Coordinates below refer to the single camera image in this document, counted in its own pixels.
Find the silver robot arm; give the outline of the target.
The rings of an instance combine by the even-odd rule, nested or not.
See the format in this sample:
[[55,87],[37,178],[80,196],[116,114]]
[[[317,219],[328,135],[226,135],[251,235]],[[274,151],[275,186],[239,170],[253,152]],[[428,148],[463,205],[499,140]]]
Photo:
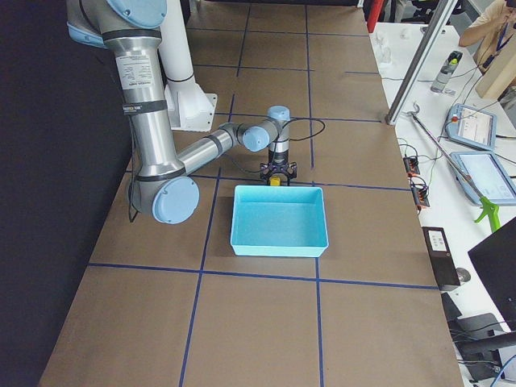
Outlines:
[[195,80],[178,1],[70,1],[70,37],[114,53],[139,166],[127,187],[131,210],[177,224],[198,206],[191,174],[237,145],[268,150],[262,180],[294,179],[289,161],[289,110],[269,108],[259,123],[213,130],[217,98]]

